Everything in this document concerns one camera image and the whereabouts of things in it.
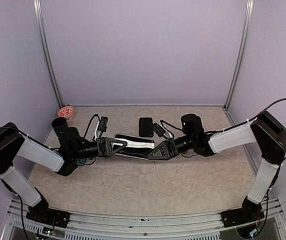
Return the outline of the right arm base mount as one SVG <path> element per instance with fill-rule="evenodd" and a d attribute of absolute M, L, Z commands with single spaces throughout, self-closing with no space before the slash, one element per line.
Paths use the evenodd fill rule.
<path fill-rule="evenodd" d="M 261 208 L 252 212 L 250 209 L 236 208 L 221 212 L 223 225 L 225 228 L 242 225 L 263 219 L 265 214 Z"/>

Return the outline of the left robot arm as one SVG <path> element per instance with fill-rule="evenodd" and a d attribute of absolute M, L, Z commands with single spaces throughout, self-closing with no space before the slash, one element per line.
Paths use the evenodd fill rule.
<path fill-rule="evenodd" d="M 20 131 L 14 123 L 0 127 L 0 179 L 29 207 L 33 207 L 33 214 L 44 223 L 52 219 L 53 212 L 46 206 L 47 201 L 41 193 L 14 166 L 16 157 L 66 177 L 78 168 L 78 160 L 109 157 L 127 147 L 127 142 L 108 137 L 88 141 L 75 127 L 64 129 L 58 140 L 60 147 L 54 150 Z"/>

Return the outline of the black phone with silver edge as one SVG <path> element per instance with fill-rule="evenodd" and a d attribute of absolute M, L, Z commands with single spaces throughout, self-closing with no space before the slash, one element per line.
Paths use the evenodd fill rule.
<path fill-rule="evenodd" d="M 142 138 L 150 138 L 154 135 L 153 120 L 151 117 L 141 117 L 139 119 L 139 136 Z"/>

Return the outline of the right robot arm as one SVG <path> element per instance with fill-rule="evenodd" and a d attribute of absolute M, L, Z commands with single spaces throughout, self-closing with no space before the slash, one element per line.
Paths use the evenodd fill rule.
<path fill-rule="evenodd" d="M 162 141 L 148 155 L 149 160 L 170 160 L 188 150 L 211 157 L 225 150 L 257 144 L 262 161 L 255 181 L 245 197 L 238 217 L 249 222 L 258 213 L 286 155 L 286 128 L 268 111 L 226 130 L 205 132 L 201 118 L 195 114 L 181 117 L 183 136 Z"/>

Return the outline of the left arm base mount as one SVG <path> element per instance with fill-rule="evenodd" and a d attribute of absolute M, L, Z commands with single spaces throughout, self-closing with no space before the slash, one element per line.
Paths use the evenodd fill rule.
<path fill-rule="evenodd" d="M 67 211 L 56 210 L 52 208 L 43 210 L 29 209 L 26 218 L 38 223 L 51 225 L 53 227 L 67 228 L 70 219 L 70 213 Z"/>

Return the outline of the teal green phone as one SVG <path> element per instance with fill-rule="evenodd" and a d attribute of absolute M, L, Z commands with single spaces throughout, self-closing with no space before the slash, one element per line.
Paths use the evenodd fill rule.
<path fill-rule="evenodd" d="M 84 159 L 79 159 L 79 160 L 77 160 L 77 164 L 78 164 L 78 166 L 84 166 L 85 165 L 85 163 L 86 163 L 86 159 L 84 158 Z"/>

